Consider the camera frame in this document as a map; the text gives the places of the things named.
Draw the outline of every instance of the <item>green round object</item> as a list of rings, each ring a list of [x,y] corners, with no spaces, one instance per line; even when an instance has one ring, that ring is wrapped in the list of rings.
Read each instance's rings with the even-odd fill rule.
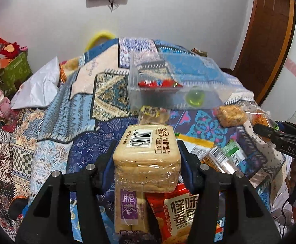
[[[205,93],[202,90],[190,90],[185,97],[186,102],[193,107],[201,107],[204,102]]]

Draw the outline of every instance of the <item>brown door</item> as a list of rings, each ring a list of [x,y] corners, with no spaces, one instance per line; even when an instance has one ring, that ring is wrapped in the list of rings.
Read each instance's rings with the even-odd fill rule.
[[[294,22],[293,0],[254,0],[250,24],[233,75],[259,104],[279,74]]]

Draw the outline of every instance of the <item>clear storage box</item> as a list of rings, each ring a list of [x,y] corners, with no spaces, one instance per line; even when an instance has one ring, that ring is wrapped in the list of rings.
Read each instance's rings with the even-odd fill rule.
[[[162,87],[165,80],[174,84]],[[131,53],[128,93],[132,112],[144,105],[212,109],[223,105],[234,91],[211,58],[178,53]]]

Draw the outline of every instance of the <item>pink stuffed toy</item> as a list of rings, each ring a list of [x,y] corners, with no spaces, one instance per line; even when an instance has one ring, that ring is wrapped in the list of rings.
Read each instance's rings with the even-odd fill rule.
[[[10,100],[5,97],[3,91],[0,90],[0,116],[9,119],[11,112]]]

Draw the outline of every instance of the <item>metal screw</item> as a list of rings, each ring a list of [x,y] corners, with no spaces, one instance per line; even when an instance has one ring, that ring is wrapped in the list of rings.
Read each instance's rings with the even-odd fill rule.
[[[51,175],[52,177],[56,178],[60,175],[60,172],[58,170],[55,170]]]
[[[86,169],[87,169],[87,170],[93,170],[93,169],[95,169],[95,164],[89,163],[89,164],[86,166]]]
[[[208,170],[209,169],[209,166],[207,164],[201,164],[200,165],[200,169],[201,170]]]
[[[239,170],[239,171],[236,171],[236,172],[235,172],[235,175],[236,175],[237,177],[239,177],[239,178],[244,177],[244,173],[241,172],[240,170]]]

